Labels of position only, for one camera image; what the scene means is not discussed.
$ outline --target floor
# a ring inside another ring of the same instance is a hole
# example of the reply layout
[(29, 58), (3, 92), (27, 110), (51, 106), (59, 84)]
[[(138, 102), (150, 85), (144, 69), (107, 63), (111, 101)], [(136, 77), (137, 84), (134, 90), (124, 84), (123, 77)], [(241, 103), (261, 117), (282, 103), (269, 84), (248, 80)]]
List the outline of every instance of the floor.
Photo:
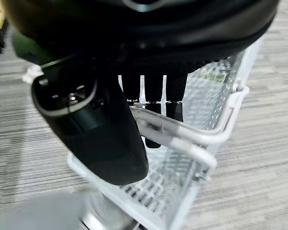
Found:
[[(86, 184), (68, 168), (66, 148), (31, 104), (20, 78), (29, 65), (7, 39), (0, 55), (0, 213)], [(288, 230), (288, 0), (264, 36), (247, 85), (251, 93), (186, 230)]]

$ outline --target white wire basket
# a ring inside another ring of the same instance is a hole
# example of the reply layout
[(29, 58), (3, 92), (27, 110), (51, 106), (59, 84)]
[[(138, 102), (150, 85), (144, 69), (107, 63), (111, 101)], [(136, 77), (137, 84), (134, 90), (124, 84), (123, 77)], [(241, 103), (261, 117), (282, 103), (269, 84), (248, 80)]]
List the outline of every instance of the white wire basket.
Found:
[[(258, 43), (188, 76), (182, 101), (184, 123), (141, 106), (131, 108), (141, 135), (162, 144), (159, 149), (146, 149), (149, 173), (142, 181), (125, 186), (109, 184), (71, 153), (69, 166), (146, 229), (180, 229), (199, 187), (215, 169), (214, 154), (230, 137), (243, 98), (249, 93), (237, 74), (243, 68), (244, 78), (249, 75), (249, 62), (254, 58), (245, 58), (245, 54), (256, 56)], [(159, 130), (149, 129), (148, 124), (159, 126)]]

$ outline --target wire basket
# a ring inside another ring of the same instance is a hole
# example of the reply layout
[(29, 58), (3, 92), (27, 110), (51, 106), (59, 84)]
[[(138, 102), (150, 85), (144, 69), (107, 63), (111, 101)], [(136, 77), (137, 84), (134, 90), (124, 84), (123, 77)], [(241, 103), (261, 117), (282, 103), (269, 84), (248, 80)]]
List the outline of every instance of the wire basket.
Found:
[[(184, 123), (193, 127), (200, 137), (197, 140), (190, 137), (189, 141), (212, 154), (229, 138), (242, 100), (248, 93), (248, 88), (237, 86), (236, 81), (241, 67), (250, 62), (244, 54), (243, 51), (226, 60), (208, 64), (188, 75), (182, 101)], [(161, 104), (162, 114), (165, 114), (165, 96)], [(125, 186), (101, 180), (72, 154), (69, 155), (69, 165), (145, 228), (177, 230), (203, 183), (199, 175), (204, 172), (205, 164), (166, 146), (146, 150), (150, 165), (148, 176)]]

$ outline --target basket handle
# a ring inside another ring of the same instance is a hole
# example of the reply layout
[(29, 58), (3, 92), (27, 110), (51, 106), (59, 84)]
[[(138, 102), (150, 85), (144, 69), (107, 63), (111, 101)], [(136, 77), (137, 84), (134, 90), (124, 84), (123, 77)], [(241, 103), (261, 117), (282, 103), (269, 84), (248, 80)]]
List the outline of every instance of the basket handle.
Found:
[(202, 145), (221, 144), (227, 141), (232, 133), (239, 110), (244, 97), (250, 92), (246, 86), (242, 91), (232, 93), (227, 101), (226, 107), (220, 117), (220, 125), (225, 125), (219, 132), (214, 130), (199, 130), (186, 125), (183, 122), (162, 116), (160, 114), (148, 111), (139, 107), (131, 108), (132, 114), (136, 120), (144, 120), (156, 127), (160, 127), (177, 137), (188, 139), (192, 143)]
[(202, 176), (204, 179), (208, 180), (208, 177), (212, 174), (215, 170), (217, 162), (214, 155), (212, 155), (207, 150), (203, 149), (202, 147), (191, 143), (190, 141), (183, 140), (177, 137), (169, 136), (167, 134), (161, 133), (160, 131), (156, 131), (152, 128), (148, 128), (142, 126), (138, 123), (138, 128), (140, 134), (143, 137), (146, 137), (154, 142), (157, 142), (161, 145), (167, 146), (177, 152), (186, 154), (196, 161), (201, 163), (202, 165), (207, 166), (207, 171)]

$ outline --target gray carpet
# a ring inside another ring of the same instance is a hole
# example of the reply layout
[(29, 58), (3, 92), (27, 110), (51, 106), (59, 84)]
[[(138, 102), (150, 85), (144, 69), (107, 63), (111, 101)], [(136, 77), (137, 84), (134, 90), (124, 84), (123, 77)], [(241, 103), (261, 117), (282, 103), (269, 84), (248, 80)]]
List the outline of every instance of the gray carpet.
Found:
[[(0, 213), (15, 203), (85, 181), (71, 172), (64, 145), (33, 108), (8, 34), (0, 55)], [(194, 202), (188, 230), (288, 230), (288, 0), (264, 37), (231, 139)]]

